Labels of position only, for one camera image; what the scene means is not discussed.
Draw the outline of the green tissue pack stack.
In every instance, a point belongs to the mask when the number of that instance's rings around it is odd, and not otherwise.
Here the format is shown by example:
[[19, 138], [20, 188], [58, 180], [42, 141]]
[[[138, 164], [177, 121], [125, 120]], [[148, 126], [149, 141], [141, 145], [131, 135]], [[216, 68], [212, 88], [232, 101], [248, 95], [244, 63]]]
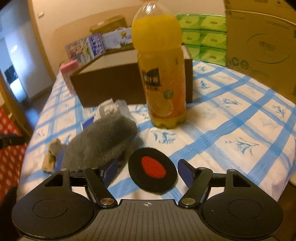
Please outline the green tissue pack stack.
[[193, 60], [226, 65], [227, 28], [223, 15], [179, 14], [182, 41]]

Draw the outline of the dark brown open box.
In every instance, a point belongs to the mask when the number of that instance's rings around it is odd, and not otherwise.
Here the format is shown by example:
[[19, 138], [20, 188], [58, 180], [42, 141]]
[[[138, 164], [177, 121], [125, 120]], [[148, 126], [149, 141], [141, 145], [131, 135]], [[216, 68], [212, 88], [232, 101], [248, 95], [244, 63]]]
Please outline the dark brown open box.
[[70, 80], [84, 108], [98, 106], [108, 99], [146, 103], [136, 50], [100, 55], [76, 70]]

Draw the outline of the brown cardboard box background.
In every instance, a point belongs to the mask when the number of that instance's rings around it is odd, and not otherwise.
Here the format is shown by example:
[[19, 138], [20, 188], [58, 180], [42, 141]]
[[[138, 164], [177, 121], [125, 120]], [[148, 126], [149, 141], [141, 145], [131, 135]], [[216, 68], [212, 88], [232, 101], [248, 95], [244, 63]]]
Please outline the brown cardboard box background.
[[96, 25], [93, 25], [90, 27], [90, 32], [92, 34], [105, 34], [109, 32], [113, 32], [117, 30], [118, 28], [127, 28], [127, 21], [124, 16], [117, 15], [113, 16], [107, 20], [103, 20]]

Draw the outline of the red patterned fabric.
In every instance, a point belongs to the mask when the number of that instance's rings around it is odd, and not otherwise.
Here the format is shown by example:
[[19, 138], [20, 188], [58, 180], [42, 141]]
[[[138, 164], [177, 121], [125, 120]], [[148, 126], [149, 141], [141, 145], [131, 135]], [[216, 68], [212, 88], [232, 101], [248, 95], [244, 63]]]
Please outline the red patterned fabric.
[[[1, 134], [16, 134], [19, 137], [22, 135], [2, 108]], [[8, 192], [19, 184], [26, 149], [26, 143], [1, 149], [1, 202]]]

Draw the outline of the pink lidded cup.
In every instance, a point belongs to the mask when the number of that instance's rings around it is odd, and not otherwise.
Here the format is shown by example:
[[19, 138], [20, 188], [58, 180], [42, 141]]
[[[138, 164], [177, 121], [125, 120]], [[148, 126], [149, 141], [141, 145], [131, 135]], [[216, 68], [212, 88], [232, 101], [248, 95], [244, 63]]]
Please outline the pink lidded cup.
[[60, 67], [60, 72], [64, 78], [64, 81], [66, 83], [66, 86], [70, 92], [71, 95], [75, 95], [76, 91], [74, 89], [74, 86], [71, 82], [70, 76], [78, 70], [80, 67], [80, 64], [77, 60], [72, 60], [68, 63], [62, 64]]

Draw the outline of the black red round pad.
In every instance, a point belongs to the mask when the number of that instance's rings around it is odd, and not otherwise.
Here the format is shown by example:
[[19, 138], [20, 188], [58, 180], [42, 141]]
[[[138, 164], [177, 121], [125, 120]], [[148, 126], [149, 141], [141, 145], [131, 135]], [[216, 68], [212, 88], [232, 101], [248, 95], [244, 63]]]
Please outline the black red round pad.
[[152, 193], [170, 190], [178, 177], [173, 162], [154, 148], [140, 148], [134, 151], [128, 160], [128, 171], [139, 188]]

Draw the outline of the large cardboard box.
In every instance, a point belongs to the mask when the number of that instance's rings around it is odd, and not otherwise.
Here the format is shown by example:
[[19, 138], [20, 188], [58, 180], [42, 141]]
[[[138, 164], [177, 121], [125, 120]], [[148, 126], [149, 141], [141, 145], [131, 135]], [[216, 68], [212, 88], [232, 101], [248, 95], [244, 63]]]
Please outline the large cardboard box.
[[225, 1], [226, 66], [295, 102], [295, 1]]

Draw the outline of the orange juice bottle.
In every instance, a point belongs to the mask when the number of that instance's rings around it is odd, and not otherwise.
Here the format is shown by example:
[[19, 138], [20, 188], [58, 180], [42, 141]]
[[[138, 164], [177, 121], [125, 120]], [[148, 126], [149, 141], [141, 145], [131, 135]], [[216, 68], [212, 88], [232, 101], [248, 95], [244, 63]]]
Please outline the orange juice bottle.
[[158, 128], [175, 128], [186, 118], [179, 22], [158, 1], [144, 1], [133, 18], [131, 33], [151, 122]]

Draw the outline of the blue white checked tablecloth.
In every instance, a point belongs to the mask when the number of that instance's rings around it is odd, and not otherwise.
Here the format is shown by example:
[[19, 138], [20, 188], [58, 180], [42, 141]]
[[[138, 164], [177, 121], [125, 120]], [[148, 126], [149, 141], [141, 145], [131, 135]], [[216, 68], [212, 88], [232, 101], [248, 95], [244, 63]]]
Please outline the blue white checked tablecloth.
[[[145, 105], [129, 107], [138, 134], [126, 156], [151, 147], [174, 164], [184, 159], [216, 173], [235, 169], [278, 200], [295, 172], [295, 104], [224, 67], [195, 61], [193, 73], [194, 100], [178, 128], [156, 128]], [[56, 138], [68, 144], [87, 120], [97, 116], [97, 108], [84, 108], [58, 74], [27, 147], [17, 199], [48, 178], [42, 171], [48, 144]]]

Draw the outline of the grey fluffy towel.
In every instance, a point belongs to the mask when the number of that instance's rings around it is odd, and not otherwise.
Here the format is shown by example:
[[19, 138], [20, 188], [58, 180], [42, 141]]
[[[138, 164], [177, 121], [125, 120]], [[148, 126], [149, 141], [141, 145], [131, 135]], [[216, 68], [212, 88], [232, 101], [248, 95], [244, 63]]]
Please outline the grey fluffy towel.
[[137, 135], [136, 123], [121, 114], [107, 115], [74, 137], [67, 145], [61, 168], [79, 172], [118, 159]]

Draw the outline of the bag of cotton swabs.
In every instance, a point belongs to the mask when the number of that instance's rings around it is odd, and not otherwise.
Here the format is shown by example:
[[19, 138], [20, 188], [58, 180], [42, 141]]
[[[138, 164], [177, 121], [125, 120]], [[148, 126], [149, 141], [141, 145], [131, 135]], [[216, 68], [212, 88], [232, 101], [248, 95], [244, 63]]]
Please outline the bag of cotton swabs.
[[124, 100], [116, 100], [109, 99], [104, 101], [98, 106], [98, 114], [101, 118], [109, 115], [109, 114], [122, 114], [127, 116], [129, 114], [129, 109], [126, 101]]

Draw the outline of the colourful printed carton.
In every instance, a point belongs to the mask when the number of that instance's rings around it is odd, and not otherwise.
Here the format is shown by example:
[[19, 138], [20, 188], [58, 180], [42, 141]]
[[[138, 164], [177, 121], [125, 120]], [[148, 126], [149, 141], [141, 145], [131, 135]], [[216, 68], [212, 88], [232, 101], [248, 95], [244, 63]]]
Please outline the colourful printed carton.
[[87, 64], [105, 52], [100, 33], [76, 40], [65, 46], [69, 61], [77, 60], [81, 65]]

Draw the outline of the beige plush toy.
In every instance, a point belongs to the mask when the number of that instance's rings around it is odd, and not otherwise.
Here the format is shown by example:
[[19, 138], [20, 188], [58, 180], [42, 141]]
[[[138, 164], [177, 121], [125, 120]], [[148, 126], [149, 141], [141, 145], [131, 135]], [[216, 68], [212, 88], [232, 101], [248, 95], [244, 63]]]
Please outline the beige plush toy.
[[58, 165], [58, 160], [63, 155], [67, 145], [62, 144], [59, 138], [53, 139], [48, 144], [47, 152], [42, 163], [42, 170], [46, 173], [53, 173]]

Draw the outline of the white blue milk carton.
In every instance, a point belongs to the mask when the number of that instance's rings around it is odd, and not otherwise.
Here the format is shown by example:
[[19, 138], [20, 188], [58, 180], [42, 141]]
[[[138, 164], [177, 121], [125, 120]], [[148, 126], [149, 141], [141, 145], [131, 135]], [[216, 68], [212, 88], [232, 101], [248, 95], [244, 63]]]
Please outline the white blue milk carton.
[[131, 28], [118, 28], [102, 35], [105, 54], [133, 50]]

